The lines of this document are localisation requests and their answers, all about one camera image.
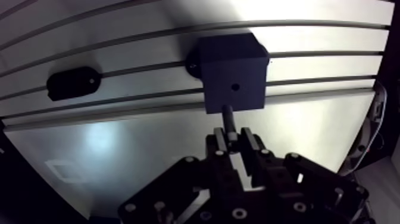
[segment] bolt head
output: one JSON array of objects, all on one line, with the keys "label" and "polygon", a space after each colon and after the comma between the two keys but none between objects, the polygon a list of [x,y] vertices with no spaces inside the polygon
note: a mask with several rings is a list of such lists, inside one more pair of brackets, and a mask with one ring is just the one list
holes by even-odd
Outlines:
[{"label": "bolt head", "polygon": [[223,154],[224,154],[224,152],[223,152],[223,151],[221,151],[221,150],[218,150],[218,151],[216,151],[216,152],[215,152],[215,154],[216,154],[216,155],[219,155],[219,156],[221,156],[221,155],[223,155]]},{"label": "bolt head", "polygon": [[136,210],[136,205],[134,205],[134,204],[127,204],[125,206],[125,211],[127,211],[127,212],[133,212],[135,210]]},{"label": "bolt head", "polygon": [[291,153],[290,154],[293,158],[299,158],[299,154],[297,154],[297,153]]},{"label": "bolt head", "polygon": [[194,159],[193,157],[191,157],[191,156],[186,157],[185,160],[186,160],[188,163],[191,163],[191,162],[195,161],[195,159]]}]

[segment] metal surface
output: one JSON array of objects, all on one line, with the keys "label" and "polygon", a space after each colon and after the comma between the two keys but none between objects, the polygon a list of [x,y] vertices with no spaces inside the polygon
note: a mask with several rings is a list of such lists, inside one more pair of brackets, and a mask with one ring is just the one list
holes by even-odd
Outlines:
[{"label": "metal surface", "polygon": [[[187,79],[170,79],[171,77],[161,75],[159,79],[148,80],[146,79],[148,77],[143,76],[144,79],[140,80],[140,82],[131,81],[131,78],[135,77],[125,77],[116,77],[118,78],[116,82],[107,82],[109,79],[105,79],[104,81],[102,81],[103,86],[100,87],[98,92],[76,99],[67,99],[63,101],[53,102],[50,98],[48,98],[47,91],[40,91],[33,94],[6,99],[0,101],[0,116],[10,116],[13,114],[38,111],[49,108],[56,109],[57,107],[60,107],[60,110],[62,110],[62,106],[73,104],[88,103],[93,105],[93,103],[96,103],[96,101],[99,99],[110,99],[110,101],[113,102],[122,97],[134,97],[140,95],[146,96],[147,94],[149,95],[148,98],[151,98],[151,94],[154,93],[161,93],[162,96],[163,92],[181,91],[185,89],[195,89],[202,87],[200,81],[195,80],[191,77],[188,77]],[[372,88],[373,83],[374,79],[366,79],[268,86],[266,89],[266,95],[272,96],[285,94],[301,94],[307,92],[334,91],[341,89]]]},{"label": "metal surface", "polygon": [[[93,66],[102,72],[129,69],[136,66],[148,65],[151,63],[171,62],[184,60],[185,55],[177,55],[176,50],[171,48],[170,43],[159,45],[149,41],[152,45],[145,45],[148,48],[134,44],[125,48],[103,49],[103,57],[96,57],[96,63],[90,62],[90,58],[77,57],[71,58],[72,61],[60,64],[54,69],[53,63],[46,63],[31,69],[14,73],[10,76],[0,78],[0,96],[26,91],[28,89],[45,87],[45,83],[50,73],[65,69],[72,69],[78,66]],[[382,56],[314,56],[314,57],[286,57],[272,58],[268,66],[267,81],[292,80],[292,79],[312,79],[319,77],[338,77],[338,76],[363,76],[377,74]],[[167,70],[148,71],[132,73],[131,77],[115,77],[107,79],[132,79],[131,82],[141,82],[147,80],[149,83],[164,79],[165,77],[177,76],[176,79],[189,78],[182,67],[171,68],[174,70],[170,74]],[[169,78],[169,82],[178,82]]]},{"label": "metal surface", "polygon": [[[276,156],[296,152],[337,171],[373,99],[373,92],[266,104],[235,113]],[[81,213],[115,216],[117,206],[183,156],[204,158],[204,138],[221,126],[219,115],[175,111],[109,118],[6,134],[42,177]],[[61,160],[55,170],[45,162]]]}]

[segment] gray panel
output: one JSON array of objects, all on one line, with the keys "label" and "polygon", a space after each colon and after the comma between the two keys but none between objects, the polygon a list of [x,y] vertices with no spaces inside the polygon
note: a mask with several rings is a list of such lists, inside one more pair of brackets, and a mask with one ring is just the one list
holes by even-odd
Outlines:
[{"label": "gray panel", "polygon": [[[0,29],[8,30],[0,37],[0,43],[55,21],[117,2],[121,0],[40,0],[34,7],[0,22]],[[338,20],[388,25],[393,8],[393,3],[375,0],[169,0],[100,15],[78,26],[88,28],[97,36],[101,26],[109,30],[118,26],[131,27],[126,30],[135,30],[138,34],[176,26],[248,20]],[[127,31],[126,35],[132,35],[132,31]]]},{"label": "gray panel", "polygon": [[368,189],[372,217],[376,223],[397,224],[400,220],[400,177],[389,157],[356,172]]},{"label": "gray panel", "polygon": [[[331,91],[340,89],[371,88],[374,80],[350,80],[338,82],[306,83],[284,86],[270,86],[267,95],[284,95],[306,92]],[[129,96],[179,91],[184,89],[201,88],[199,80],[189,76],[183,67],[146,71],[125,76],[109,77],[102,80],[99,89],[90,95],[51,101],[47,91],[39,91],[0,101],[0,116],[9,116],[27,111],[43,110],[64,105],[80,104]]]},{"label": "gray panel", "polygon": [[22,3],[24,0],[3,0],[0,2],[0,14],[6,12],[12,7]]},{"label": "gray panel", "polygon": [[[183,49],[179,39],[185,39]],[[80,66],[110,72],[151,64],[184,60],[195,39],[178,35],[127,43],[98,49],[45,63],[0,78],[0,96],[45,86],[50,74]],[[328,56],[273,58],[268,67],[269,80],[316,77],[362,76],[377,74],[382,56]]]},{"label": "gray panel", "polygon": [[[113,28],[106,26],[101,27],[103,28],[101,32],[102,34],[98,33],[97,35],[93,35],[89,33],[90,29],[86,27],[78,27],[79,29],[71,31],[70,34],[61,35],[62,37],[71,37],[68,39],[61,38],[61,36],[58,38],[53,33],[49,32],[47,33],[47,35],[49,35],[47,38],[41,37],[42,35],[36,38],[31,38],[23,43],[3,50],[2,54],[5,63],[8,66],[8,70],[11,70],[42,58],[57,55],[57,53],[111,39],[109,37],[103,38],[103,35],[110,35],[110,33],[112,33],[115,38],[122,38],[125,36],[118,35],[119,30],[131,30],[126,29],[124,26]],[[389,33],[388,30],[379,29],[322,26],[277,26],[253,27],[248,29],[224,29],[217,31],[194,32],[188,35],[145,39],[136,43],[131,43],[130,45],[104,48],[101,51],[96,51],[94,53],[88,52],[87,57],[90,57],[93,62],[97,62],[97,58],[105,57],[106,55],[108,56],[108,54],[104,54],[107,51],[124,54],[131,49],[131,51],[137,51],[137,54],[152,55],[153,57],[154,55],[170,55],[172,52],[173,56],[182,58],[186,56],[188,50],[191,49],[196,40],[201,36],[243,32],[252,32],[269,52],[383,51],[385,50],[386,39],[388,38]],[[133,57],[131,60],[145,61],[140,57]],[[55,64],[60,64],[63,61],[65,60],[58,60]]]},{"label": "gray panel", "polygon": [[[235,113],[236,125],[251,127],[279,157],[297,152],[337,171],[373,95],[369,92],[275,102],[263,110]],[[220,116],[206,115],[203,110],[125,119],[6,130],[6,134],[60,195],[81,206],[77,208],[80,212],[116,216],[120,203],[174,161],[186,155],[204,158],[205,136],[222,125]],[[62,167],[50,169],[49,164]],[[75,175],[62,176],[62,171],[55,169]]]},{"label": "gray panel", "polygon": [[67,17],[124,0],[40,0],[0,21],[0,29],[7,32],[0,36],[0,45],[21,35]]}]

